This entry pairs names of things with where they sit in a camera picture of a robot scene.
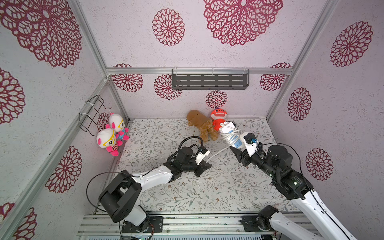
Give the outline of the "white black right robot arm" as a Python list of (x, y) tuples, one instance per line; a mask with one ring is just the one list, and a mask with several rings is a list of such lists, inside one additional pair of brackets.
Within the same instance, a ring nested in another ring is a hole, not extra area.
[(268, 151), (263, 144), (251, 145), (251, 151), (230, 147), (238, 161), (247, 167), (253, 164), (272, 179), (272, 185), (287, 200), (299, 208), (319, 232), (313, 234), (284, 216), (270, 205), (255, 216), (243, 217), (241, 223), (246, 232), (259, 229), (263, 232), (276, 231), (292, 240), (353, 240), (355, 237), (336, 218), (321, 200), (313, 185), (302, 172), (292, 169), (293, 156), (288, 145), (271, 143)]

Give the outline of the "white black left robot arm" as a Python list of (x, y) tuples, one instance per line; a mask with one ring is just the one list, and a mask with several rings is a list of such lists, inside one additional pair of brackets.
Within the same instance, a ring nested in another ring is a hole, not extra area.
[(193, 172), (196, 177), (212, 165), (204, 161), (210, 151), (202, 147), (196, 153), (191, 147), (181, 147), (164, 164), (145, 173), (119, 172), (99, 195), (99, 202), (114, 223), (127, 221), (136, 227), (149, 224), (147, 212), (139, 206), (140, 194), (163, 184), (169, 184), (183, 173)]

